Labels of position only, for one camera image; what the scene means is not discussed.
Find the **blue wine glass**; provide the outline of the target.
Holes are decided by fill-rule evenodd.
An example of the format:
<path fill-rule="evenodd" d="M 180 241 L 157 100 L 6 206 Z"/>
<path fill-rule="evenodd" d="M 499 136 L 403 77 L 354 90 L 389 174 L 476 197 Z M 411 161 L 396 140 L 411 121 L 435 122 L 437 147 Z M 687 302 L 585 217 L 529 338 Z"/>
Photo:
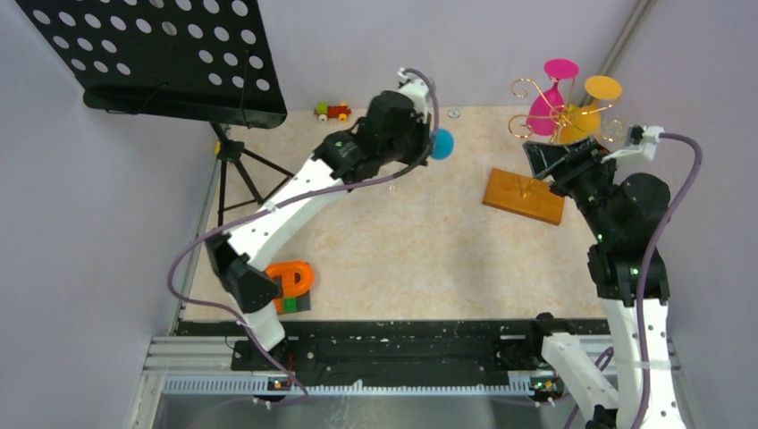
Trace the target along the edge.
<path fill-rule="evenodd" d="M 433 150 L 431 158 L 433 160 L 444 160 L 448 158 L 455 148 L 455 138 L 443 128 L 440 128 L 434 137 Z"/>

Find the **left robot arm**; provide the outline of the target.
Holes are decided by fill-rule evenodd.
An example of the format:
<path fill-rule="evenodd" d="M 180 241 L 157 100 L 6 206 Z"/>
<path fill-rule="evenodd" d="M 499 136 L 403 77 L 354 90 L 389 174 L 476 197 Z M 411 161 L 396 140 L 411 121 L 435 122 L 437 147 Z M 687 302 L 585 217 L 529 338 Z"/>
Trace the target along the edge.
<path fill-rule="evenodd" d="M 212 269 L 235 302 L 236 316 L 256 340 L 265 369 L 283 364 L 285 331 L 274 300 L 280 287 L 265 273 L 275 254 L 322 209 L 353 189 L 385 183 L 424 165 L 439 129 L 432 81 L 401 69 L 397 88 L 375 96 L 366 114 L 327 135 L 300 170 L 248 220 L 208 237 Z"/>

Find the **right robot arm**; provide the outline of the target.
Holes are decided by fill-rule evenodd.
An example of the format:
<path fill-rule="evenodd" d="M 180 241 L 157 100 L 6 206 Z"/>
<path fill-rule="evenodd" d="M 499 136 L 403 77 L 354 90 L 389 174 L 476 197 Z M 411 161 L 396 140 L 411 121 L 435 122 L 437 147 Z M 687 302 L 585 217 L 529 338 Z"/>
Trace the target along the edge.
<path fill-rule="evenodd" d="M 636 172 L 615 182 L 617 162 L 596 139 L 528 141 L 527 161 L 551 193 L 571 198 L 595 237 L 587 266 L 610 334 L 617 371 L 609 382 L 571 332 L 548 330 L 524 344 L 526 361 L 551 366 L 589 428 L 682 428 L 666 331 L 670 289 L 656 248 L 670 217 L 670 189 Z"/>

